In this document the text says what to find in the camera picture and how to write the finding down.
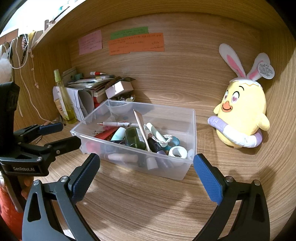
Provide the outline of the person's left hand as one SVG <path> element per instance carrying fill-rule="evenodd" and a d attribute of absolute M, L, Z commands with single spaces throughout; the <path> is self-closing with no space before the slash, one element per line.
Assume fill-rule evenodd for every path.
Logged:
<path fill-rule="evenodd" d="M 31 186 L 34 181 L 34 177 L 33 176 L 20 176 L 20 180 L 22 182 L 21 195 L 22 195 L 22 197 L 25 198 L 25 200 L 27 200 Z"/>

